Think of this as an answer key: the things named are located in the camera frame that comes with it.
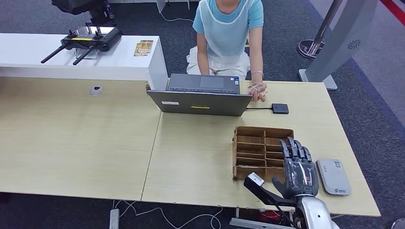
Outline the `person's left hand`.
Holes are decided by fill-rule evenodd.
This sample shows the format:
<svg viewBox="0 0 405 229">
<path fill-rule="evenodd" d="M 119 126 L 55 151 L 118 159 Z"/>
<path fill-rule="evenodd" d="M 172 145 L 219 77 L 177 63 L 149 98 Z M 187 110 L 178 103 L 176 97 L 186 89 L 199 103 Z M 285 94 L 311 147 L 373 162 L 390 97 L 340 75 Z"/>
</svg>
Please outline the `person's left hand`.
<svg viewBox="0 0 405 229">
<path fill-rule="evenodd" d="M 265 83 L 253 83 L 248 87 L 249 94 L 252 95 L 252 101 L 264 102 L 266 100 L 266 88 Z"/>
</svg>

